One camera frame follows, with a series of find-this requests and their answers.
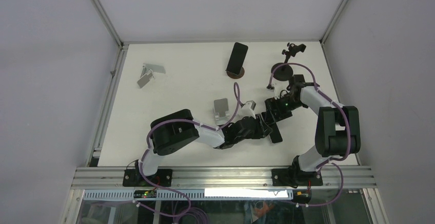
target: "wire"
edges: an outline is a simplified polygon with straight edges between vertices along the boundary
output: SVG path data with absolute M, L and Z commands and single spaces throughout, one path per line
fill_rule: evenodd
M 272 85 L 273 74 L 275 73 L 275 71 L 276 71 L 278 68 L 280 68 L 280 67 L 282 67 L 282 66 L 285 66 L 285 65 L 297 65 L 297 66 L 303 67 L 303 68 L 305 68 L 306 70 L 308 70 L 308 72 L 311 74 L 311 77 L 312 77 L 312 79 L 313 79 L 314 89 L 317 91 L 317 93 L 319 93 L 320 96 L 324 97 L 326 100 L 328 100 L 328 102 L 330 102 L 332 105 L 334 105 L 334 107 L 336 107 L 336 108 L 340 111 L 341 115 L 343 116 L 344 125 L 345 125 L 345 128 L 346 128 L 346 135 L 347 135 L 347 148 L 346 148 L 346 153 L 344 154 L 344 156 L 343 156 L 342 158 L 335 158 L 335 157 L 328 158 L 328 159 L 325 160 L 324 162 L 320 163 L 316 168 L 319 169 L 319 168 L 321 168 L 323 165 L 327 164 L 328 162 L 330 162 L 330 161 L 332 161 L 332 160 L 335 160 L 335 161 L 344 161 L 344 160 L 346 160 L 346 158 L 347 158 L 347 157 L 349 156 L 349 154 L 350 154 L 350 144 L 351 144 L 350 141 L 351 141 L 351 140 L 350 140 L 350 126 L 349 126 L 349 121 L 347 120 L 347 116 L 346 116 L 346 114 L 344 113 L 343 109 L 342 109 L 342 108 L 341 108 L 341 107 L 340 107 L 336 102 L 334 102 L 330 97 L 328 97 L 325 93 L 323 93 L 323 92 L 319 89 L 317 83 L 315 82 L 315 76 L 314 76 L 313 72 L 312 72 L 312 71 L 311 71 L 307 66 L 302 65 L 302 64 L 298 64 L 298 63 L 283 63 L 283 64 L 280 64 L 280 65 L 276 66 L 276 67 L 272 70 L 272 73 L 271 73 L 271 75 L 270 75 L 270 79 L 269 79 L 269 85 L 270 85 L 270 86 Z
M 307 193 L 310 194 L 310 190 L 311 190 L 311 181 L 308 180 L 308 188 L 307 188 Z
M 157 185 L 160 185 L 160 177 L 156 176 L 155 178 L 157 179 Z
M 280 92 L 280 97 L 283 97 L 283 92 L 288 93 L 287 90 L 282 90 L 282 91 Z
M 341 196 L 341 193 L 343 192 L 343 185 L 344 185 L 343 171 L 341 171 L 340 167 L 337 164 L 335 164 L 333 162 L 331 162 L 331 164 L 334 165 L 339 170 L 339 172 L 340 172 L 341 184 L 340 184 L 340 189 L 339 189 L 338 193 L 330 201 L 327 201 L 327 202 L 324 202 L 324 203 L 315 203 L 315 204 L 308 205 L 308 206 L 310 206 L 310 207 L 321 207 L 321 206 L 329 205 L 329 204 L 337 201 L 337 199 L 339 199 L 339 197 Z M 291 203 L 292 205 L 297 205 L 298 204 L 298 203 L 293 202 L 293 201 L 285 201 L 284 200 L 283 202 Z
M 179 217 L 176 217 L 174 219 L 174 223 L 179 223 L 181 218 L 183 218 L 186 215 L 190 215 L 193 218 L 195 218 L 196 223 L 198 223 L 198 224 L 208 224 L 209 223 L 209 218 L 208 218 L 207 213 L 205 213 L 202 209 L 196 208 L 196 207 L 192 207 L 186 214 L 179 216 Z
M 168 188 L 168 187 L 162 187 L 162 186 L 159 186 L 159 185 L 157 185 L 157 184 L 154 184 L 153 182 L 151 182 L 151 181 L 150 181 L 150 180 L 145 176 L 145 174 L 144 174 L 144 172 L 143 172 L 143 162 L 145 161 L 145 157 L 146 157 L 146 155 L 149 153 L 149 151 L 150 151 L 151 148 L 152 148 L 151 135 L 152 135 L 152 133 L 153 133 L 157 128 L 159 128 L 159 127 L 161 127 L 161 126 L 163 126 L 163 125 L 169 124 L 169 123 L 191 123 L 191 124 L 194 124 L 194 125 L 196 125 L 196 126 L 200 126 L 200 127 L 203 127 L 203 128 L 209 129 L 209 130 L 212 130 L 212 131 L 219 131 L 219 130 L 223 129 L 224 127 L 226 127 L 227 125 L 229 125 L 229 124 L 232 122 L 232 120 L 235 118 L 235 116 L 237 115 L 237 112 L 238 112 L 238 110 L 239 110 L 240 103 L 241 103 L 241 101 L 240 101 L 240 87 L 239 87 L 239 85 L 238 85 L 237 82 L 234 82 L 233 89 L 234 89 L 235 99 L 236 99 L 236 101 L 237 101 L 236 106 L 235 106 L 234 114 L 232 115 L 232 117 L 230 118 L 230 120 L 228 120 L 225 124 L 223 124 L 223 125 L 220 126 L 219 128 L 214 128 L 214 127 L 211 127 L 211 126 L 208 126 L 208 125 L 201 125 L 201 124 L 198 123 L 197 121 L 187 120 L 187 119 L 171 119 L 171 120 L 166 120 L 166 121 L 163 121 L 163 122 L 161 122 L 161 123 L 159 123 L 159 124 L 157 124 L 157 125 L 155 125 L 154 127 L 151 128 L 151 130 L 148 132 L 147 137 L 146 137 L 146 141 L 147 141 L 147 146 L 148 146 L 148 148 L 145 150 L 144 154 L 143 154 L 142 157 L 141 157 L 141 160 L 139 161 L 139 172 L 141 173 L 142 178 L 143 178 L 143 179 L 144 179 L 148 184 L 150 184 L 150 185 L 152 185 L 152 186 L 154 186 L 154 187 L 156 187 L 156 188 L 160 188 L 160 189 L 163 189 L 163 190 L 171 191 L 171 192 L 177 193 L 177 194 L 179 194 L 179 195 L 185 197 L 185 198 L 187 199 L 187 201 L 188 201 L 189 206 L 187 207 L 187 209 L 186 209 L 185 211 L 183 211 L 183 212 L 181 212 L 181 213 L 179 213 L 179 214 L 172 214 L 172 215 L 171 215 L 171 214 L 166 214 L 166 213 L 160 212 L 160 211 L 158 211 L 158 210 L 155 210 L 155 209 L 153 209 L 153 208 L 151 208 L 151 207 L 148 207 L 148 206 L 146 206 L 146 205 L 143 205 L 143 204 L 140 203 L 140 202 L 138 203 L 139 206 L 145 207 L 146 209 L 148 209 L 148 210 L 150 210 L 150 211 L 152 211 L 152 212 L 154 212 L 154 213 L 156 213 L 156 214 L 160 214 L 160 215 L 167 216 L 167 217 L 179 217 L 179 216 L 183 216 L 183 215 L 187 214 L 187 212 L 189 212 L 189 210 L 190 210 L 191 207 L 192 207 L 192 203 L 191 203 L 190 198 L 189 198 L 186 194 L 184 194 L 184 193 L 182 193 L 182 192 L 180 192 L 180 191 L 177 191 L 177 190 L 175 190 L 175 189 L 171 189 L 171 188 Z
M 132 161 L 131 163 L 129 163 L 129 164 L 125 167 L 125 170 L 127 170 L 128 166 L 130 166 L 130 164 L 132 164 L 132 163 L 135 162 L 135 161 L 138 161 L 138 160 L 136 159 L 136 160 Z

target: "black round disc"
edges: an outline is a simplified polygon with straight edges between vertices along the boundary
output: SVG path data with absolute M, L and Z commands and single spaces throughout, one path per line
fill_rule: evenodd
M 234 74 L 227 71 L 227 75 L 232 79 L 240 79 L 243 77 L 243 75 L 245 75 L 245 69 L 242 67 L 239 74 Z
M 270 72 L 272 73 L 272 71 L 280 64 L 283 64 L 283 63 L 277 63 L 277 64 L 273 65 Z M 286 81 L 290 80 L 290 78 L 292 76 L 293 76 L 293 69 L 289 65 L 284 65 L 282 67 L 279 67 L 275 71 L 275 73 L 273 74 L 273 78 L 280 80 L 282 82 L 286 82 Z

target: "black smartphone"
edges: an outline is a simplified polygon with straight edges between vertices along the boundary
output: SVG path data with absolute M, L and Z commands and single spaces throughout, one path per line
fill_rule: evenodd
M 230 56 L 230 61 L 227 65 L 227 71 L 236 75 L 240 74 L 247 52 L 248 46 L 245 46 L 238 42 L 234 43 L 234 47 L 232 48 Z

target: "gray wall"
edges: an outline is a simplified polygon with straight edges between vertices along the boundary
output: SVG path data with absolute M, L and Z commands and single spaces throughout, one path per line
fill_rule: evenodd
M 125 42 L 322 37 L 341 0 L 100 0 Z
M 326 53 L 391 223 L 433 223 L 435 0 L 351 0 Z
M 116 45 L 90 0 L 0 0 L 0 223 L 57 223 Z

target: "silver metal plate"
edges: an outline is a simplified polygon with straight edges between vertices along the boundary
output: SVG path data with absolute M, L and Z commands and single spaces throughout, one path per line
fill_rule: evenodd
M 154 75 L 151 70 L 148 70 L 146 73 L 143 73 L 142 77 L 137 81 L 137 84 L 142 88 L 148 84 L 152 78 L 154 78 Z
M 227 98 L 216 99 L 213 102 L 213 110 L 216 125 L 223 125 L 228 121 L 230 113 Z
M 154 73 L 166 74 L 165 67 L 156 64 L 144 64 L 144 67 L 152 70 Z

